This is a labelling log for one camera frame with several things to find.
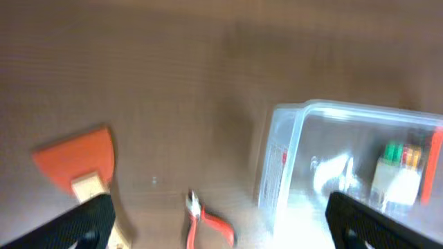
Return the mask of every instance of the metal plier jaw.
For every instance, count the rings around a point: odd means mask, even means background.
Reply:
[[[190,217],[190,229],[186,240],[186,249],[194,249],[195,233],[197,232],[197,224],[199,221],[206,223],[206,225],[222,233],[231,247],[236,245],[237,237],[232,225],[213,214],[207,213],[204,205],[200,204],[199,198],[192,190],[190,190],[186,196],[186,208],[189,211]]]

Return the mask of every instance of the red object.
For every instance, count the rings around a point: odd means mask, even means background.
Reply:
[[[443,142],[443,127],[436,129],[432,136],[431,149],[429,151],[428,164],[426,166],[426,173],[424,176],[424,184],[422,191],[422,203],[428,204],[432,193],[432,186],[434,184],[435,171],[437,170],[437,162],[440,157],[440,150]]]
[[[108,128],[81,135],[33,154],[38,168],[69,194],[72,180],[98,172],[107,185],[114,175],[114,147]]]
[[[223,219],[207,213],[205,207],[200,204],[197,195],[192,190],[186,199],[186,207],[188,208],[191,222],[186,240],[186,249],[195,249],[195,234],[197,233],[197,224],[200,221],[222,233],[231,247],[236,245],[237,238],[233,227]]]

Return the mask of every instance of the orange scraper blade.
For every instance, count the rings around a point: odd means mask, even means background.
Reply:
[[[33,154],[38,168],[54,184],[74,194],[72,181],[97,172],[107,185],[114,174],[114,147],[108,128],[86,133]]]

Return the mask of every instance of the pliers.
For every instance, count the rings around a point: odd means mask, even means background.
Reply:
[[[199,198],[192,190],[189,190],[186,196],[186,207],[190,217],[190,229],[188,238],[186,239],[186,249],[194,249],[195,233],[199,221],[203,221],[214,230],[221,232],[231,247],[236,245],[237,237],[232,225],[213,214],[207,213],[204,205],[200,204]]]

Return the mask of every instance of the brown wooden surface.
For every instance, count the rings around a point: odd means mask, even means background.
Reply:
[[[32,148],[106,123],[111,192],[134,248],[183,247],[189,187],[234,224],[239,248],[265,247],[254,187],[270,108],[323,98],[443,113],[442,7],[1,1],[0,244],[75,205]],[[197,241],[227,247],[207,228]]]

